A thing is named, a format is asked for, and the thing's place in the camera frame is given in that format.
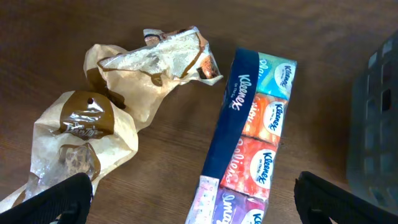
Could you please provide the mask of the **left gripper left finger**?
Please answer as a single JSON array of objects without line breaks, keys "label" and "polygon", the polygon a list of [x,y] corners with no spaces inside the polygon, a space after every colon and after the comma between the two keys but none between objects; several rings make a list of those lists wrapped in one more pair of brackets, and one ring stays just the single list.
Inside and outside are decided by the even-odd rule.
[{"label": "left gripper left finger", "polygon": [[77,173],[1,214],[1,224],[85,224],[93,187],[85,173]]}]

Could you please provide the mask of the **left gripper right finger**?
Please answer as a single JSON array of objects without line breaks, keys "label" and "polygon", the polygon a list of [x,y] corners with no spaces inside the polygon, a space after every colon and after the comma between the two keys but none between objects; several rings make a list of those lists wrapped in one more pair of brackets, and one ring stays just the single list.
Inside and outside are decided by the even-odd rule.
[{"label": "left gripper right finger", "polygon": [[303,171],[295,180],[294,200],[303,224],[397,224],[397,216]]}]

